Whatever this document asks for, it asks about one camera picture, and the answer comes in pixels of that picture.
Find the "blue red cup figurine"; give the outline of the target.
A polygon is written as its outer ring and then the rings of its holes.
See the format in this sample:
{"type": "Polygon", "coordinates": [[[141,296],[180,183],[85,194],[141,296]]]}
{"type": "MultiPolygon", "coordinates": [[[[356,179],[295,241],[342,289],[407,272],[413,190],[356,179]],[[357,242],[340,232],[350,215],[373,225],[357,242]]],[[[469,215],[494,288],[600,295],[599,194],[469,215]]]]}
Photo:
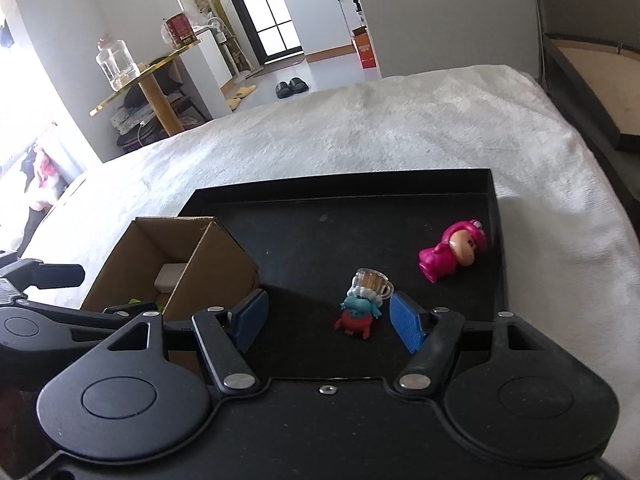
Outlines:
{"type": "Polygon", "coordinates": [[[341,303],[341,314],[334,328],[346,335],[359,334],[367,340],[373,321],[382,315],[382,305],[393,292],[393,283],[382,272],[358,269],[341,303]]]}

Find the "gold round side table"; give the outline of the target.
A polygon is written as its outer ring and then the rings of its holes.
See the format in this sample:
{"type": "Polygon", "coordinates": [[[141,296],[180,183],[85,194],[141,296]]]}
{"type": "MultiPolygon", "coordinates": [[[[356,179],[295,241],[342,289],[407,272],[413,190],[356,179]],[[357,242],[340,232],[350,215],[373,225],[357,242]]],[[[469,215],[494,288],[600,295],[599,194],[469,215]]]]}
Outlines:
{"type": "Polygon", "coordinates": [[[96,114],[103,110],[107,104],[113,102],[114,99],[126,92],[129,88],[132,86],[138,86],[167,135],[175,136],[178,133],[182,133],[184,131],[183,124],[180,122],[178,115],[172,108],[162,88],[160,88],[160,84],[155,78],[155,73],[176,58],[180,58],[181,55],[195,48],[200,43],[200,40],[196,40],[195,42],[192,42],[192,44],[187,44],[184,47],[173,50],[168,55],[160,58],[156,63],[153,63],[145,70],[142,70],[139,76],[128,81],[122,88],[116,90],[93,110],[90,110],[89,115],[91,117],[96,116],[96,114]]]}

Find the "clear glass jar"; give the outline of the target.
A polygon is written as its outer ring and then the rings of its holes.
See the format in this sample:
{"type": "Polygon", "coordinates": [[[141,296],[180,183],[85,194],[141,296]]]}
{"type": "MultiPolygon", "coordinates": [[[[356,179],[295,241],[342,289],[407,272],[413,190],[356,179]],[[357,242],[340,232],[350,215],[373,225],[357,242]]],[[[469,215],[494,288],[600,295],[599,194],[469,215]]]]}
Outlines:
{"type": "Polygon", "coordinates": [[[140,75],[139,67],[132,57],[126,42],[107,34],[96,45],[96,62],[114,91],[120,90],[140,75]]]}

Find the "red tin can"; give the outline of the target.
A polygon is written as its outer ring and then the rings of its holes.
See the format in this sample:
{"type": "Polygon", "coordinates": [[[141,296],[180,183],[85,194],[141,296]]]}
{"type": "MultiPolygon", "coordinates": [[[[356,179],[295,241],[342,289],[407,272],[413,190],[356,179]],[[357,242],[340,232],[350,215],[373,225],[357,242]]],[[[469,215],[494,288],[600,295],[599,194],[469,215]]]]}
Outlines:
{"type": "Polygon", "coordinates": [[[175,49],[195,44],[198,41],[198,36],[195,35],[191,22],[184,13],[165,18],[160,28],[160,34],[166,44],[170,44],[175,49]]]}

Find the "pink doll figurine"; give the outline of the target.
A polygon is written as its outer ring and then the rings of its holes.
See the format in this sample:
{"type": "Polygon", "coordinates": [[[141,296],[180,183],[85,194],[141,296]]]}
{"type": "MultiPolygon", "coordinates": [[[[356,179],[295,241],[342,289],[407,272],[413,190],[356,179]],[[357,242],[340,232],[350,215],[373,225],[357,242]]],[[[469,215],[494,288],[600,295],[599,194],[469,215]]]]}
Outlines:
{"type": "Polygon", "coordinates": [[[423,275],[436,283],[456,272],[459,266],[473,264],[476,255],[487,247],[487,235],[478,220],[459,221],[442,233],[437,245],[418,253],[418,265],[423,275]]]}

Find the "black slippers pair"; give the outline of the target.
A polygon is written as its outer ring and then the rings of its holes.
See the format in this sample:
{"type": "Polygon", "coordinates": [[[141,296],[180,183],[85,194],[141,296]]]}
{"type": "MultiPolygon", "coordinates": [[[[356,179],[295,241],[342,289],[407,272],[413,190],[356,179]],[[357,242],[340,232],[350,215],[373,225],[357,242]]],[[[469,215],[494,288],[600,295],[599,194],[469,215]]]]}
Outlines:
{"type": "Polygon", "coordinates": [[[308,84],[303,79],[293,77],[289,82],[280,81],[276,85],[278,99],[287,99],[294,94],[301,94],[309,90],[308,84]]]}

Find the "dark grey sofa chair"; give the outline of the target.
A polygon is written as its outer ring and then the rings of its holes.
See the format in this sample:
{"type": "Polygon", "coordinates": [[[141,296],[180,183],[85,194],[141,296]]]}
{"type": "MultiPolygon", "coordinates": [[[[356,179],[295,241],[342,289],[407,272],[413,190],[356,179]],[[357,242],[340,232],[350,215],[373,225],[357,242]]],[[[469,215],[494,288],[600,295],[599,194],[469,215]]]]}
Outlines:
{"type": "Polygon", "coordinates": [[[639,0],[537,0],[542,81],[639,221],[639,0]]]}

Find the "white usb charger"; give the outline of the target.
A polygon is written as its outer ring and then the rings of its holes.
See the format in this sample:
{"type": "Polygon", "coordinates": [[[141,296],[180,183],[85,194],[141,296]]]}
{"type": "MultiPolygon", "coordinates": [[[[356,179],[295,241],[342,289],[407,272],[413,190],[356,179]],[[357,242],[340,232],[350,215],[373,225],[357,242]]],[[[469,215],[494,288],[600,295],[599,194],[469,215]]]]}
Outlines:
{"type": "Polygon", "coordinates": [[[171,294],[178,285],[184,270],[186,270],[185,263],[165,263],[154,280],[154,287],[161,294],[171,294]]]}

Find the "brown cardboard box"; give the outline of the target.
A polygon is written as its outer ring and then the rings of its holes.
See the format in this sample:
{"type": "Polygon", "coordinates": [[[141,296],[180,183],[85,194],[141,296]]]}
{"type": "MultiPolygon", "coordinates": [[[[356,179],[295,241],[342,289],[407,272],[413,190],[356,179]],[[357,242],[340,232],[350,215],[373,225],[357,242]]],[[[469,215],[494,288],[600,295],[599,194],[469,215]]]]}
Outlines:
{"type": "Polygon", "coordinates": [[[258,285],[258,265],[214,218],[137,218],[122,234],[81,309],[152,302],[168,322],[232,308],[258,285]]]}

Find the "white kitchen cabinet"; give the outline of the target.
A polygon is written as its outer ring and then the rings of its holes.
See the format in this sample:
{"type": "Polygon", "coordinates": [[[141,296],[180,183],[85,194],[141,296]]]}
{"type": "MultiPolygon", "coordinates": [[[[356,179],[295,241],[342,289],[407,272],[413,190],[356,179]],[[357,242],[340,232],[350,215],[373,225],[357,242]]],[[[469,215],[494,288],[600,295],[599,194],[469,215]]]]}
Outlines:
{"type": "Polygon", "coordinates": [[[355,52],[352,31],[361,25],[354,0],[283,0],[309,63],[355,52]]]}

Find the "black tray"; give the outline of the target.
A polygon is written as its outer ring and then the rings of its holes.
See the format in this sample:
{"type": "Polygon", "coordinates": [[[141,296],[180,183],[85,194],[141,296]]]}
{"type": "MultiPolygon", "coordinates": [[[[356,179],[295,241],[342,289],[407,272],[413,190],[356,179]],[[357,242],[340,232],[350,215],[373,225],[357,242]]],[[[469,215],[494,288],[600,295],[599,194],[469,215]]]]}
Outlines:
{"type": "Polygon", "coordinates": [[[201,188],[186,217],[217,219],[257,264],[269,298],[265,326],[246,352],[262,379],[395,378],[410,352],[387,315],[368,338],[335,328],[355,272],[385,274],[424,309],[459,312],[468,326],[454,358],[462,372],[489,359],[491,322],[506,304],[498,202],[487,169],[336,174],[201,188]],[[462,220],[483,226],[489,247],[431,282],[419,252],[462,220]]]}

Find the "yellow slippers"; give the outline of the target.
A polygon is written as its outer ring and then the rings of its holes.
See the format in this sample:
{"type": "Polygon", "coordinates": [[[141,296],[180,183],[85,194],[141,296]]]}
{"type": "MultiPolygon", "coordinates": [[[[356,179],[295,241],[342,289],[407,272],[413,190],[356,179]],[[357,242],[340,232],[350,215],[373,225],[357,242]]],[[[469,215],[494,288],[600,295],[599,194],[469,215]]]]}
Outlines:
{"type": "Polygon", "coordinates": [[[256,84],[250,84],[249,86],[243,86],[238,89],[235,94],[227,100],[228,107],[232,112],[235,112],[242,101],[250,96],[257,89],[256,84]]]}

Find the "white fluffy blanket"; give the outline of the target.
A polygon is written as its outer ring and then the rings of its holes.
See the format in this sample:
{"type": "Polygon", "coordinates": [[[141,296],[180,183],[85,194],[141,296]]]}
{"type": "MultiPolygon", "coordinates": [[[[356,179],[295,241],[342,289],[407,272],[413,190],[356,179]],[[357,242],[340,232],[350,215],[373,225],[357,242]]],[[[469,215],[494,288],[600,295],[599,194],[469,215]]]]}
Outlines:
{"type": "Polygon", "coordinates": [[[603,377],[620,400],[606,458],[639,474],[639,242],[582,136],[536,81],[480,65],[390,77],[229,115],[87,171],[26,254],[93,281],[132,219],[191,194],[344,172],[487,168],[511,308],[603,377]]]}

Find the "green plug charger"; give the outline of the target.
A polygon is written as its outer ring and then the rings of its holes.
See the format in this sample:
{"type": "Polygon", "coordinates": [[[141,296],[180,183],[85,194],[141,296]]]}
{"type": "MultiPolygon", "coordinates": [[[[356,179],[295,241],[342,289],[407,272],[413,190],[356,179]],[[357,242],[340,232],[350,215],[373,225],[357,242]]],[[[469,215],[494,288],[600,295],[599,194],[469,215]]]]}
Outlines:
{"type": "Polygon", "coordinates": [[[131,300],[128,302],[127,307],[140,312],[146,312],[146,311],[162,312],[163,311],[163,307],[159,306],[155,301],[131,300]]]}

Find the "orange cardboard box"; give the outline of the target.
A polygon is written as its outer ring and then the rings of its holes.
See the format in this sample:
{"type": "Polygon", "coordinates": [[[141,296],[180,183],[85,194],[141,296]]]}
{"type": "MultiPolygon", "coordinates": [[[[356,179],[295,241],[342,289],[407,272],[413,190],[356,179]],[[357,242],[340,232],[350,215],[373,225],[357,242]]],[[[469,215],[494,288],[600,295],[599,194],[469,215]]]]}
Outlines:
{"type": "Polygon", "coordinates": [[[375,68],[375,56],[366,26],[360,26],[352,30],[352,44],[358,54],[361,66],[365,70],[375,68]]]}

